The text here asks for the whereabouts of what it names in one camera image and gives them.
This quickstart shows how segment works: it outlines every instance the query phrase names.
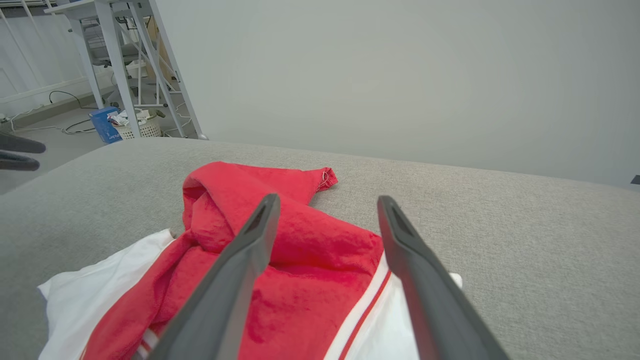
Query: black object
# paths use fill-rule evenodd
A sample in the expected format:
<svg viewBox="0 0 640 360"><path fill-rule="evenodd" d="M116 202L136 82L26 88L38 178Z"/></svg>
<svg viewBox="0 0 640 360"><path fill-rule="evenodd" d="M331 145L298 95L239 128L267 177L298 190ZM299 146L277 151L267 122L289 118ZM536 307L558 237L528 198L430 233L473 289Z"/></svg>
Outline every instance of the black object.
<svg viewBox="0 0 640 360"><path fill-rule="evenodd" d="M269 263L280 198L267 195L211 267L149 355L235 359L255 279ZM378 220L391 271L402 280L421 359L508 359L435 254L389 196Z"/></svg>
<svg viewBox="0 0 640 360"><path fill-rule="evenodd" d="M0 132L0 150L40 154L46 149L47 147L41 142ZM0 151L0 169L2 170L35 171L38 168L40 163L35 159Z"/></svg>
<svg viewBox="0 0 640 360"><path fill-rule="evenodd" d="M378 198L389 269L402 280L421 359L508 359L480 316L389 196Z"/></svg>
<svg viewBox="0 0 640 360"><path fill-rule="evenodd" d="M171 321L150 360L237 358L253 283L269 264L279 218L279 196L265 196Z"/></svg>

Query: red cloth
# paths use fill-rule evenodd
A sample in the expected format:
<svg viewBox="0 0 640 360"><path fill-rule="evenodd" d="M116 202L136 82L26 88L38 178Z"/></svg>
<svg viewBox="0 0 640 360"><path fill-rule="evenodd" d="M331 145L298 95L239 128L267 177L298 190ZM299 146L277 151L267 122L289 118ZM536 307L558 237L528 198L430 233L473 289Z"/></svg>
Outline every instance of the red cloth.
<svg viewBox="0 0 640 360"><path fill-rule="evenodd" d="M379 236L308 206L335 183L330 168L218 162L191 173L182 189L186 231L104 315L83 358L128 359L145 330L161 332L260 200L276 192L278 231L271 262L253 289L239 357L321 359L383 252Z"/></svg>

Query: white wall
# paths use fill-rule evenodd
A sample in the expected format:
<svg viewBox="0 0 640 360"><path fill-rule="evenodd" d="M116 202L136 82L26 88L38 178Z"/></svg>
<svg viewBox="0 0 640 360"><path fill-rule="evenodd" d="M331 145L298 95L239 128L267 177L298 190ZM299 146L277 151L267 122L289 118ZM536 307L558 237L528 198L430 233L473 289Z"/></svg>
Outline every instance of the white wall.
<svg viewBox="0 0 640 360"><path fill-rule="evenodd" d="M34 20L44 43L28 17L7 19L9 26L25 51L21 55L6 24L0 19L0 113L13 116L50 104L49 93L62 90L76 96L91 92L80 63L80 56L67 32L70 27L64 16L36 16ZM111 68L94 67L101 88L111 86ZM53 102L70 96L53 93Z"/></svg>
<svg viewBox="0 0 640 360"><path fill-rule="evenodd" d="M156 2L212 140L640 187L640 1Z"/></svg>

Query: white stripe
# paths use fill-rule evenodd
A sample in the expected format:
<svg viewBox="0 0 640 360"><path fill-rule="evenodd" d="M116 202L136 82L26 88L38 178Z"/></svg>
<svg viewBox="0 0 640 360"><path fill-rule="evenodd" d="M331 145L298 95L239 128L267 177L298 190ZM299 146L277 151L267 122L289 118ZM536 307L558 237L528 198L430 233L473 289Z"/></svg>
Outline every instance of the white stripe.
<svg viewBox="0 0 640 360"><path fill-rule="evenodd" d="M149 352L142 345L138 346L138 353L143 359L146 359L149 356Z"/></svg>
<svg viewBox="0 0 640 360"><path fill-rule="evenodd" d="M151 329L145 330L145 333L142 334L142 340L144 340L150 348L154 348L158 345L158 337L153 331L151 331Z"/></svg>
<svg viewBox="0 0 640 360"><path fill-rule="evenodd" d="M387 257L385 253L382 253L382 257L380 258L380 263L378 264L378 268L376 269L376 273L373 275L369 286L365 290L364 294L355 304L353 309L349 312L347 317L342 322L338 333L333 338L331 342L331 346L329 346L329 350L327 350L324 355L325 360L333 360L338 359L340 354L342 353L342 349L347 344L353 329L356 327L356 324L364 314L364 311L369 307L371 301L376 296L378 289L382 285L382 282L385 280L385 276L387 276L387 272L389 271L389 266L387 265Z"/></svg>

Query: plastic basket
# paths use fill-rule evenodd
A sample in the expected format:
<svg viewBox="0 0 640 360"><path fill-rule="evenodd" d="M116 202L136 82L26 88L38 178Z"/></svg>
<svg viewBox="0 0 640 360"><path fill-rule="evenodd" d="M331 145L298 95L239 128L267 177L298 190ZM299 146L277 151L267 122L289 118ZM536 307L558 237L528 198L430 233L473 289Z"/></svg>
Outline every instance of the plastic basket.
<svg viewBox="0 0 640 360"><path fill-rule="evenodd" d="M133 132L131 126L114 126L118 133L124 140L133 139ZM140 125L140 135L143 138L152 138L155 136L162 136L160 131L160 125L158 125L157 118L148 119L147 123Z"/></svg>

